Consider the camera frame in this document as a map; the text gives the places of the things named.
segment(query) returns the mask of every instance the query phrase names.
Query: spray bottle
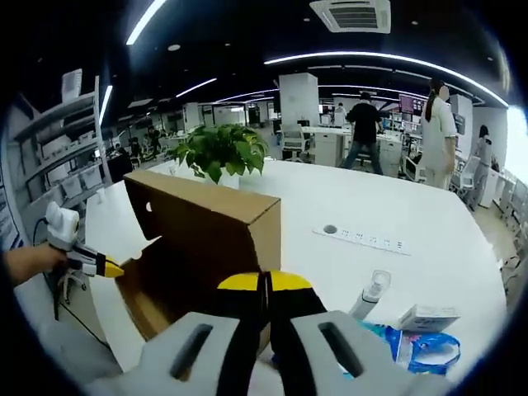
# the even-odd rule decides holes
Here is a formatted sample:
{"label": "spray bottle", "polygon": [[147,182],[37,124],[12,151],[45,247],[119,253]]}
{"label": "spray bottle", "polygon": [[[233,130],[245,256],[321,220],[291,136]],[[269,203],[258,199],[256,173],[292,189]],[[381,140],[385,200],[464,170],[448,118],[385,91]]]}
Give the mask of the spray bottle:
{"label": "spray bottle", "polygon": [[389,286],[390,274],[387,271],[374,271],[370,284],[363,289],[349,314],[358,320],[365,319]]}

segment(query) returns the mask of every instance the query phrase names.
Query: ceiling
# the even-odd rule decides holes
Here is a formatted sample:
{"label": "ceiling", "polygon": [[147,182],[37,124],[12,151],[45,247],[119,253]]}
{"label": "ceiling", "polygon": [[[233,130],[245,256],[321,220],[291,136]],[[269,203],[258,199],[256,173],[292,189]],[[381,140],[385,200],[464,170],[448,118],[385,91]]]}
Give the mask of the ceiling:
{"label": "ceiling", "polygon": [[[452,91],[472,97],[475,104],[501,106],[471,83],[401,60],[328,56],[264,64],[269,59],[327,51],[420,59],[472,78],[509,102],[519,100],[505,50],[484,28],[482,13],[478,16],[458,1],[445,0],[440,7],[438,2],[393,0],[391,33],[383,35],[331,33],[309,0],[167,0],[132,46],[125,42],[150,0],[59,3],[60,7],[41,6],[42,13],[34,16],[24,50],[22,92],[43,111],[60,102],[63,73],[82,68],[84,91],[93,89],[93,77],[99,74],[103,88],[107,84],[114,88],[105,125],[129,114],[144,115],[163,98],[172,98],[161,104],[163,108],[176,110],[188,101],[217,101],[276,88],[279,75],[303,71],[318,77],[321,85],[384,87],[422,95],[427,94],[427,79],[436,76],[460,88]],[[175,44],[181,48],[167,50]],[[217,80],[175,98],[211,78]],[[320,96],[336,92],[358,93],[358,89],[321,88]],[[394,92],[379,94],[398,97]],[[128,109],[132,101],[144,98],[153,101]]]}

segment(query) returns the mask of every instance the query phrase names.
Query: power strip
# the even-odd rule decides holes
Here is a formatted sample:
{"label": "power strip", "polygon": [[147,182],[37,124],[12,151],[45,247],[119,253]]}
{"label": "power strip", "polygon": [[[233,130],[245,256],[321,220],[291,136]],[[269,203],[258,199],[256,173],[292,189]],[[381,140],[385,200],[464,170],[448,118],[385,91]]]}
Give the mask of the power strip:
{"label": "power strip", "polygon": [[320,229],[315,229],[314,232],[330,238],[341,239],[342,241],[356,243],[374,249],[385,250],[386,252],[404,254],[406,256],[411,255],[407,249],[407,244],[402,241],[382,238],[380,236],[357,231],[353,232],[332,224],[325,225]]}

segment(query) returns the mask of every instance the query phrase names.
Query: air conditioning vent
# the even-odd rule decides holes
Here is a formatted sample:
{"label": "air conditioning vent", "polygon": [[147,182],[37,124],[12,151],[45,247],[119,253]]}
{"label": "air conditioning vent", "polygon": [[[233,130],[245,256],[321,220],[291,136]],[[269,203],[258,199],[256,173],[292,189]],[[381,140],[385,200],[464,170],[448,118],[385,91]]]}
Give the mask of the air conditioning vent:
{"label": "air conditioning vent", "polygon": [[317,1],[313,11],[333,33],[390,33],[390,1]]}

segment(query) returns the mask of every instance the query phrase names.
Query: potted plant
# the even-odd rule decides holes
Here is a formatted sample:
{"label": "potted plant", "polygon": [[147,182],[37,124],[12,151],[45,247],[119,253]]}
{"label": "potted plant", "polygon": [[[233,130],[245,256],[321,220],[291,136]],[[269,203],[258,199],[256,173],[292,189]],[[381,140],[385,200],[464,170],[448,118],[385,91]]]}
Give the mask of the potted plant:
{"label": "potted plant", "polygon": [[247,171],[262,174],[267,144],[245,126],[201,126],[191,132],[170,154],[182,165],[185,160],[197,177],[238,188],[238,179]]}

